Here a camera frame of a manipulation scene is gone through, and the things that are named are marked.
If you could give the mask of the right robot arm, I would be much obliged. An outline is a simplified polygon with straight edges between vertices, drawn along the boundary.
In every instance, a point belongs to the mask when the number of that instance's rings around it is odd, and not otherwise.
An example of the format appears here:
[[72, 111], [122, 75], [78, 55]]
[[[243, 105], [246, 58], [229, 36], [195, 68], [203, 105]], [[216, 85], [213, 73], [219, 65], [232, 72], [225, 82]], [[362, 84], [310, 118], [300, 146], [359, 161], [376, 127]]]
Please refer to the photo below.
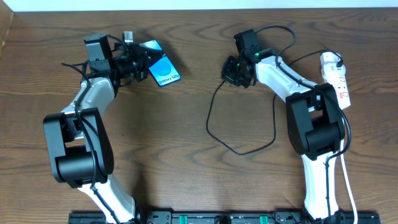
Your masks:
[[234, 43], [238, 56], [225, 61], [222, 80], [245, 88], [262, 83], [285, 103], [289, 141], [302, 158], [305, 175], [302, 223], [339, 223], [335, 162], [351, 143], [351, 128], [334, 86], [299, 75], [280, 52], [263, 49], [252, 29], [236, 34]]

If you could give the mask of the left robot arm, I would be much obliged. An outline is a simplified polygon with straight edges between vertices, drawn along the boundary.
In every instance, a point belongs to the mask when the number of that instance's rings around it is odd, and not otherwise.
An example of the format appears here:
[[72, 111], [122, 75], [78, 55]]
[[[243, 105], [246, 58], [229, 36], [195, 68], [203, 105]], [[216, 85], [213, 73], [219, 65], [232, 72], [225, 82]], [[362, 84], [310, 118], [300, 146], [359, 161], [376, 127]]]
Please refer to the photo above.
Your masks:
[[88, 60], [71, 65], [81, 76], [80, 91], [61, 112], [43, 120], [52, 174], [56, 181], [87, 194], [100, 212], [73, 212], [69, 223], [148, 223], [145, 211], [113, 174], [114, 155], [102, 117], [122, 87], [147, 78], [150, 66], [165, 58], [156, 40], [138, 44], [132, 32], [85, 37]]

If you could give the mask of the blue Galaxy smartphone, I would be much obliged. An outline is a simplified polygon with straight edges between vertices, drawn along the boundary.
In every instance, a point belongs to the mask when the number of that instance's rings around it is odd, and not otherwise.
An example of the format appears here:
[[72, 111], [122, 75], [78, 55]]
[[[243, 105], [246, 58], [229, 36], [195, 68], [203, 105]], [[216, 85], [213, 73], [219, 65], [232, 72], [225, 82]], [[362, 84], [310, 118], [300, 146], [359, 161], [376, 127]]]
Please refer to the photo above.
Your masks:
[[[156, 40], [144, 42], [139, 45], [152, 49], [163, 50]], [[149, 62], [149, 71], [159, 87], [164, 87], [181, 80], [180, 74], [166, 54], [157, 62]]]

